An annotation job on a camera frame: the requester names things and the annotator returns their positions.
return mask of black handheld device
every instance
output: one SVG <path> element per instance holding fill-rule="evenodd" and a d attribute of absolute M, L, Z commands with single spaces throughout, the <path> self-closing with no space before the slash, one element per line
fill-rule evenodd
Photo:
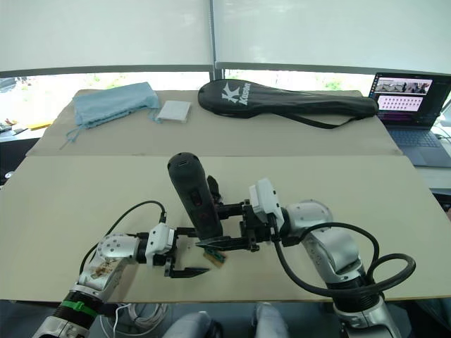
<path fill-rule="evenodd" d="M 169 160 L 168 172 L 197 236 L 200 239 L 222 236 L 223 227 L 197 156 L 191 153 L 174 155 Z"/>

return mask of green cable tie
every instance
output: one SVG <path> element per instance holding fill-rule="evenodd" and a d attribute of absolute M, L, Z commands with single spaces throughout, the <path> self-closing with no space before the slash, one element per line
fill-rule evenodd
<path fill-rule="evenodd" d="M 65 306 L 66 308 L 72 308 L 74 311 L 77 312 L 83 312 L 86 313 L 87 315 L 90 315 L 91 317 L 96 318 L 97 317 L 97 312 L 92 310 L 91 308 L 88 308 L 85 303 L 83 303 L 82 301 L 63 301 L 61 303 L 62 306 Z"/>

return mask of white logo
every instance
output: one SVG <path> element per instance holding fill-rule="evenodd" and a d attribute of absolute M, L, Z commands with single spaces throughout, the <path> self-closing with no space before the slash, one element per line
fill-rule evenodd
<path fill-rule="evenodd" d="M 240 96 L 240 87 L 238 87 L 235 90 L 230 90 L 228 86 L 228 82 L 225 84 L 225 87 L 223 88 L 224 93 L 222 93 L 223 99 L 229 100 L 230 102 L 233 102 L 236 104 L 238 102 L 238 99 L 235 98 L 235 96 L 240 96 L 240 103 L 247 106 L 247 98 L 249 97 L 249 90 L 251 89 L 250 83 L 245 83 L 245 85 L 242 88 L 242 95 Z"/>

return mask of laptop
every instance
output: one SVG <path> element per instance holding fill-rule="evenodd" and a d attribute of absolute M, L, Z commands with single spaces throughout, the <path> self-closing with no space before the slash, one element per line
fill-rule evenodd
<path fill-rule="evenodd" d="M 377 73 L 369 97 L 378 117 L 413 165 L 451 168 L 451 157 L 431 132 L 451 91 L 451 76 Z"/>

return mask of black bag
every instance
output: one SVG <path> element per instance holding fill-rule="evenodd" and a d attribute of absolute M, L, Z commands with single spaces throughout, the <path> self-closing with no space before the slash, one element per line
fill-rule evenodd
<path fill-rule="evenodd" d="M 215 80 L 197 95 L 202 108 L 230 118 L 252 118 L 273 113 L 313 127 L 333 129 L 351 121 L 375 116 L 378 104 L 368 97 L 338 96 L 294 92 L 262 86 L 244 80 Z M 352 116 L 341 125 L 331 125 L 299 114 L 334 114 Z"/>

